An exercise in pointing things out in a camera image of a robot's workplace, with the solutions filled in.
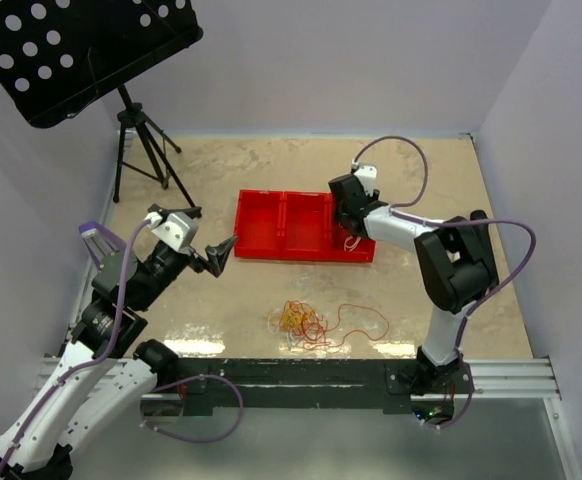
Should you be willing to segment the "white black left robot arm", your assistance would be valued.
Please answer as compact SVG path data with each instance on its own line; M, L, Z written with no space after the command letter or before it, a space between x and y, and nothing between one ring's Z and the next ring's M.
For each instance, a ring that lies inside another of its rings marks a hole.
M185 270L219 277L238 238L192 246L198 207L152 205L137 232L148 229L158 241L139 260L123 241L98 222L79 232L95 264L92 300L69 334L58 363L36 396L0 435L0 479L67 479L77 458L122 410L150 390L167 392L178 380L178 355L157 340L124 357L146 327L142 313Z

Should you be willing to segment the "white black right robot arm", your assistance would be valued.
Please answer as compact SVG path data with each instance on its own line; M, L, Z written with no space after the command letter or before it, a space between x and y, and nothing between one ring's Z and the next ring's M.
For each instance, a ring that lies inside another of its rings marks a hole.
M433 308L429 329L416 353L413 373L404 377L412 394L440 392L459 369L460 344L471 309L499 284L486 214L447 222L400 218L367 192L354 173L329 181L334 220L350 234L400 247L416 255Z

